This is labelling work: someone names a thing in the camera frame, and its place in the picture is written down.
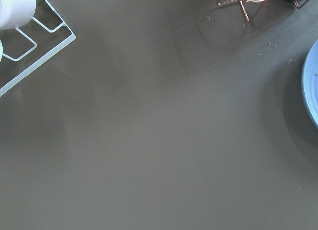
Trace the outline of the blue plate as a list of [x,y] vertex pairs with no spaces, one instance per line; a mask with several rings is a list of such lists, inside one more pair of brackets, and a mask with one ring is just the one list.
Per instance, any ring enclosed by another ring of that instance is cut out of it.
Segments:
[[316,128],[318,128],[318,41],[309,49],[301,75],[304,106]]

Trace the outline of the white cup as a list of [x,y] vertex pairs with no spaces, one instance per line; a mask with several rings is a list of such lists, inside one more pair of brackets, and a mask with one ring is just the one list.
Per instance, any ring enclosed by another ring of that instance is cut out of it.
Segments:
[[34,16],[36,0],[0,0],[0,29],[16,29]]

